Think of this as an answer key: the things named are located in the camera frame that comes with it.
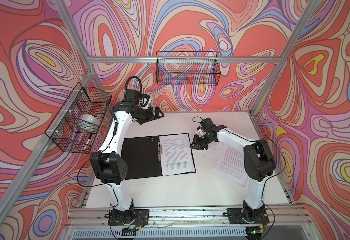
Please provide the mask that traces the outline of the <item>highlighted printed paper sheet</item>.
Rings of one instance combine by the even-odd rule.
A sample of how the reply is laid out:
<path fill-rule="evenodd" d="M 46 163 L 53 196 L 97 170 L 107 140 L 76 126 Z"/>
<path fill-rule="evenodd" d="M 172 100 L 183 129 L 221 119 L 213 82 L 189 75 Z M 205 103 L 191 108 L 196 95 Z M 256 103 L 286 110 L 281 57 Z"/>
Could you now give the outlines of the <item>highlighted printed paper sheet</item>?
<path fill-rule="evenodd" d="M 162 145 L 161 172 L 163 176 L 195 173 L 196 167 L 188 133 L 159 136 Z"/>

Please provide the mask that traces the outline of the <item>blue file folder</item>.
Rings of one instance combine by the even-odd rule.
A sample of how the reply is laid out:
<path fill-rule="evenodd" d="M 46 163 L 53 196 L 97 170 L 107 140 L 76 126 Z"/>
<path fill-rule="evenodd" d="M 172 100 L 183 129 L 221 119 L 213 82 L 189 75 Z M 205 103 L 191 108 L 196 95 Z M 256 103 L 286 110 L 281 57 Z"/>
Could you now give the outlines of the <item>blue file folder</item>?
<path fill-rule="evenodd" d="M 158 160 L 159 136 L 126 138 L 122 146 L 122 158 L 128 165 L 127 180 L 161 177 L 161 161 Z"/>

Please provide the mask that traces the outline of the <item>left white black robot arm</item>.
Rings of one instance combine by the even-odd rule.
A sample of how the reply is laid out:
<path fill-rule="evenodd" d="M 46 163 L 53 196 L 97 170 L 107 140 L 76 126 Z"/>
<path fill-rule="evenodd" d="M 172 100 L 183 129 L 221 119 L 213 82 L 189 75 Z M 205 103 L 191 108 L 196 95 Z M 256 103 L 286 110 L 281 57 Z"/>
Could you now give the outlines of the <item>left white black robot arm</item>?
<path fill-rule="evenodd" d="M 121 153 L 127 130 L 133 122 L 143 125 L 164 117 L 158 107 L 149 104 L 150 95 L 125 90 L 124 99 L 111 109 L 113 122 L 107 137 L 98 152 L 90 157 L 95 177 L 112 193 L 114 204 L 111 206 L 122 213 L 133 209 L 132 197 L 122 188 L 128 171 Z"/>

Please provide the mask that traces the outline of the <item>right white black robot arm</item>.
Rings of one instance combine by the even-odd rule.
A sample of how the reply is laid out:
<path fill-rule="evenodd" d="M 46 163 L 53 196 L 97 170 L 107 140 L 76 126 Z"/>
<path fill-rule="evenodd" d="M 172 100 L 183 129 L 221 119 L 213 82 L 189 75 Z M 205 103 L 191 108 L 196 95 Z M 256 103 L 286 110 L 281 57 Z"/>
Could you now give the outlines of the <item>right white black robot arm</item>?
<path fill-rule="evenodd" d="M 276 168 L 269 144 L 264 139 L 247 139 L 224 125 L 216 126 L 210 118 L 206 118 L 200 122 L 190 148 L 207 150 L 212 142 L 226 144 L 243 156 L 243 169 L 249 178 L 249 186 L 243 208 L 234 216 L 248 223 L 254 221 L 265 210 L 263 196 L 266 182 Z"/>

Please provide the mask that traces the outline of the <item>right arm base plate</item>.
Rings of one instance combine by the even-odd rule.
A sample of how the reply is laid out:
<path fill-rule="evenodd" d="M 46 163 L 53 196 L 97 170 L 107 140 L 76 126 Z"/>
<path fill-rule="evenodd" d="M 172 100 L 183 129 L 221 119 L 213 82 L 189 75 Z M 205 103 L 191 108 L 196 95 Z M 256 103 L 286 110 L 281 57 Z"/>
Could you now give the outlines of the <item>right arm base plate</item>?
<path fill-rule="evenodd" d="M 264 208 L 257 210 L 252 210 L 251 208 L 228 208 L 223 215 L 229 218 L 230 224 L 267 225 L 270 223 L 268 214 Z"/>

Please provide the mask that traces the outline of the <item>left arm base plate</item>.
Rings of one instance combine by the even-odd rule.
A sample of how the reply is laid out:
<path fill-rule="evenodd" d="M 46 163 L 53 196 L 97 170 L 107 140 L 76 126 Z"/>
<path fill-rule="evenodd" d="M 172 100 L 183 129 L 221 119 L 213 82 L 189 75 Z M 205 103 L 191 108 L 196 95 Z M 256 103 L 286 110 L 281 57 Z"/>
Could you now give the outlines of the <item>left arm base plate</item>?
<path fill-rule="evenodd" d="M 118 211 L 111 209 L 104 215 L 109 226 L 144 227 L 149 222 L 149 209 Z"/>

